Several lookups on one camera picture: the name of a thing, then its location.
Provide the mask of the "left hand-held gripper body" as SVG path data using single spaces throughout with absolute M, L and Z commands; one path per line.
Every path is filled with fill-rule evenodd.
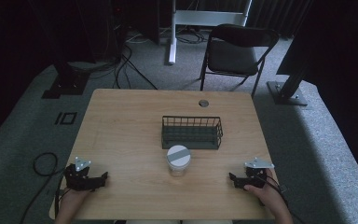
M 64 170 L 66 187 L 76 191 L 97 189 L 96 184 L 89 179 L 91 161 L 86 161 L 80 157 L 75 157 L 75 162 L 70 163 Z

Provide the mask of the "black folding chair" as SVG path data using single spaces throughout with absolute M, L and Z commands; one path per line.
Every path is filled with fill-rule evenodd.
M 261 77 L 267 55 L 279 41 L 277 32 L 271 29 L 220 24 L 209 34 L 200 70 L 200 90 L 204 88 L 207 74 L 242 77 L 241 85 L 248 77 L 256 76 L 251 96 Z

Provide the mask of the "black stand with bolted base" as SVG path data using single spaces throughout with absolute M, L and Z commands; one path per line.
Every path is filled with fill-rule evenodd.
M 278 75 L 287 75 L 284 82 L 268 81 L 269 92 L 276 105 L 300 105 L 308 103 L 299 85 L 305 76 L 309 53 L 301 47 L 290 47 L 278 68 Z

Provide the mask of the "dark curtain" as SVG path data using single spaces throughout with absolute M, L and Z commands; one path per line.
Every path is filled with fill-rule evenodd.
M 268 28 L 292 37 L 305 19 L 313 0 L 252 0 L 246 25 Z

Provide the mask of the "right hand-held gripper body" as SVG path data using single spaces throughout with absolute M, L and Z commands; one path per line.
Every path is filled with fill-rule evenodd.
M 257 188 L 263 188 L 267 182 L 267 169 L 273 169 L 275 165 L 270 161 L 265 161 L 260 158 L 253 158 L 246 161 L 244 164 L 245 173 L 250 180 L 250 185 Z

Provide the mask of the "clear jar with white lid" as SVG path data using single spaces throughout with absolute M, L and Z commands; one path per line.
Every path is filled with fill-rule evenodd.
M 182 145 L 172 146 L 167 152 L 166 160 L 171 175 L 180 176 L 186 172 L 191 162 L 191 152 L 187 147 Z

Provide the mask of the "white metal desk frame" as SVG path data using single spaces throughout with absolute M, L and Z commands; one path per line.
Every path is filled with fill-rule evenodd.
M 243 12 L 220 12 L 220 11 L 198 11 L 198 10 L 178 10 L 176 0 L 172 0 L 172 33 L 169 51 L 169 64 L 176 62 L 176 26 L 177 25 L 196 25 L 196 26 L 217 26 L 229 23 L 245 26 L 249 17 L 249 12 L 253 0 L 246 0 Z

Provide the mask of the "person's right hand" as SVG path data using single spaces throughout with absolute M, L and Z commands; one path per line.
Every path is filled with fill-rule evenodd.
M 271 171 L 267 169 L 266 172 L 268 175 L 267 182 L 262 189 L 252 185 L 245 185 L 244 189 L 254 194 L 268 210 L 274 207 L 286 207 L 277 184 L 270 178 L 272 176 Z

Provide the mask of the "person's left hand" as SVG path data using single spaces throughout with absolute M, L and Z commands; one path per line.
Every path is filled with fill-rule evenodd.
M 60 211 L 65 214 L 74 214 L 80 209 L 89 194 L 89 190 L 78 191 L 65 188 L 61 198 Z

